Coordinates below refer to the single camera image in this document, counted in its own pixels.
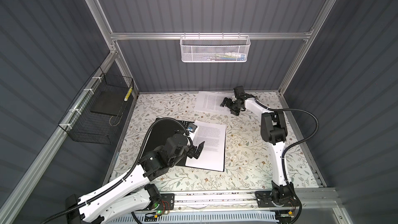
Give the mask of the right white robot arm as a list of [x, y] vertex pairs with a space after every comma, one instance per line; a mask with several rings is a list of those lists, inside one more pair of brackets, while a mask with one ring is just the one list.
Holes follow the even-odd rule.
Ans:
[[284, 206], [294, 198], [287, 165], [283, 158], [288, 135], [285, 115], [282, 111], [262, 104], [258, 97], [246, 93], [242, 86], [235, 87], [233, 91], [234, 98], [225, 97], [220, 106], [227, 107], [235, 116], [249, 110], [259, 117], [261, 138], [271, 153], [273, 169], [271, 201], [275, 206]]

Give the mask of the grey folder with black inside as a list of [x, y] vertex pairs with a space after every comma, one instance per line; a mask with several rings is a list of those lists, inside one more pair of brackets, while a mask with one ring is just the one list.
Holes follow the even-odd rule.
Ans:
[[[177, 130], [182, 131], [183, 128], [173, 121], [163, 121], [157, 124], [149, 136], [148, 143], [146, 144], [144, 152], [149, 152], [157, 148], [158, 146], [165, 145], [166, 139], [171, 137]], [[192, 140], [194, 139], [195, 133], [191, 134]], [[179, 167], [185, 166], [186, 158], [181, 159], [177, 165]]]

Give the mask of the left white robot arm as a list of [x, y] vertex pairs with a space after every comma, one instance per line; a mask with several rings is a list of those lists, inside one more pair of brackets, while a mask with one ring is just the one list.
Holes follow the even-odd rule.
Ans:
[[190, 142], [189, 136], [176, 133], [165, 145], [145, 153], [131, 171], [72, 203], [67, 223], [105, 224], [129, 212], [156, 209], [162, 196], [152, 181], [181, 159], [200, 157], [205, 142], [198, 146]]

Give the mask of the printed sheet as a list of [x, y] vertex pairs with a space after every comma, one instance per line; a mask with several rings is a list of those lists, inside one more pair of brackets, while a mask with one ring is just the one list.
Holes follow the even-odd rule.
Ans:
[[195, 146], [199, 146], [204, 142], [204, 146], [199, 158], [187, 158], [185, 166], [223, 172], [227, 126], [225, 124], [207, 123], [198, 120], [194, 124], [198, 128], [195, 131], [193, 143]]
[[194, 110], [203, 113], [232, 116], [227, 107], [220, 106], [225, 97], [231, 99], [233, 93], [200, 91], [197, 94]]

